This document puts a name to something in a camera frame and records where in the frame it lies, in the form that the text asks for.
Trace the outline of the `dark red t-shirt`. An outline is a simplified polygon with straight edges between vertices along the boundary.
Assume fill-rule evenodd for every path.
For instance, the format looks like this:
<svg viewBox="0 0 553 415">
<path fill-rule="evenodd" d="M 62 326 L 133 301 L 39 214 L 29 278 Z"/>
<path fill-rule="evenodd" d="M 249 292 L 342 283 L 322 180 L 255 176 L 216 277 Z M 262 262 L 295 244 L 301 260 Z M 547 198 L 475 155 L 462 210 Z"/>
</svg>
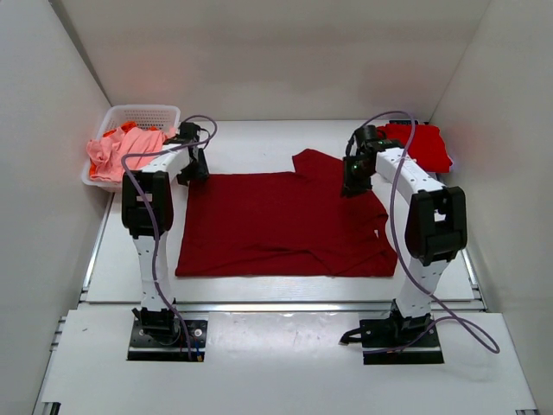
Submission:
<svg viewBox="0 0 553 415">
<path fill-rule="evenodd" d="M 341 196 L 343 162 L 318 150 L 292 163 L 191 182 L 175 275 L 392 277 L 397 254 L 377 196 Z"/>
</svg>

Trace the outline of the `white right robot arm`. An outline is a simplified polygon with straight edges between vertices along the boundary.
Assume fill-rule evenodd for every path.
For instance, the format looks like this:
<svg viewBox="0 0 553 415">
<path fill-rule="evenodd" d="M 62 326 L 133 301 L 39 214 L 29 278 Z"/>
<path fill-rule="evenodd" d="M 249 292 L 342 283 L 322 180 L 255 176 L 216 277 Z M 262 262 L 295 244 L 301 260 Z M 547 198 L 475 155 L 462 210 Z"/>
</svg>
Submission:
<svg viewBox="0 0 553 415">
<path fill-rule="evenodd" d="M 466 196 L 461 188 L 431 177 L 401 143 L 379 137 L 371 124 L 354 131 L 343 165 L 342 196 L 371 190 L 372 176 L 378 174 L 392 184 L 392 208 L 395 194 L 409 203 L 404 232 L 410 254 L 407 281 L 382 326 L 396 338 L 418 335 L 430 325 L 431 295 L 441 275 L 467 244 Z"/>
</svg>

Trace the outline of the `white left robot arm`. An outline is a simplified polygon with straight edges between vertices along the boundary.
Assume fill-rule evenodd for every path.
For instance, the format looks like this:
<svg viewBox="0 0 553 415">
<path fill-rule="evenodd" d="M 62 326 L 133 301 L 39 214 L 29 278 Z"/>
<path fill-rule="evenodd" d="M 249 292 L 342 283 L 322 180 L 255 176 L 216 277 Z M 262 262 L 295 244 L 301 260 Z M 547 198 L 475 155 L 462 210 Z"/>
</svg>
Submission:
<svg viewBox="0 0 553 415">
<path fill-rule="evenodd" d="M 209 177 L 204 149 L 213 131 L 186 118 L 154 151 L 121 157 L 122 223 L 137 251 L 142 300 L 133 315 L 138 328 L 163 348 L 191 349 L 191 335 L 176 308 L 168 275 L 167 239 L 174 222 L 171 183 Z"/>
</svg>

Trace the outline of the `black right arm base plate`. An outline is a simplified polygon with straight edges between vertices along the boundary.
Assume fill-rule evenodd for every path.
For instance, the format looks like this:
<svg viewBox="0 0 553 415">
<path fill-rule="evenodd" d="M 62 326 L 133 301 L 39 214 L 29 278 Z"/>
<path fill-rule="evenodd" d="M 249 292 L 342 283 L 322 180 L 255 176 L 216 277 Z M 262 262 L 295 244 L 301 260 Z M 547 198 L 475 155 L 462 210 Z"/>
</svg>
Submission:
<svg viewBox="0 0 553 415">
<path fill-rule="evenodd" d="M 415 329 L 401 334 L 390 318 L 360 320 L 356 329 L 342 335 L 339 344 L 360 344 L 366 366 L 440 365 L 445 362 L 436 329 Z"/>
</svg>

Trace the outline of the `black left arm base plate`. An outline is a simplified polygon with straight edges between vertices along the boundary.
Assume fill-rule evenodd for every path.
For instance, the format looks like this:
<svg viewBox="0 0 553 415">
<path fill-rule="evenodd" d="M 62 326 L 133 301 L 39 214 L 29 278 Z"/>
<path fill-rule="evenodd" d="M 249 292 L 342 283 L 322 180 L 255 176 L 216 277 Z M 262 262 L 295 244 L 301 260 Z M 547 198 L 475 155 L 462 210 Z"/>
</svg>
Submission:
<svg viewBox="0 0 553 415">
<path fill-rule="evenodd" d="M 149 319 L 143 323 L 134 312 L 127 351 L 128 361 L 203 362 L 205 360 L 208 320 L 185 319 L 188 336 L 181 322 L 172 316 Z"/>
</svg>

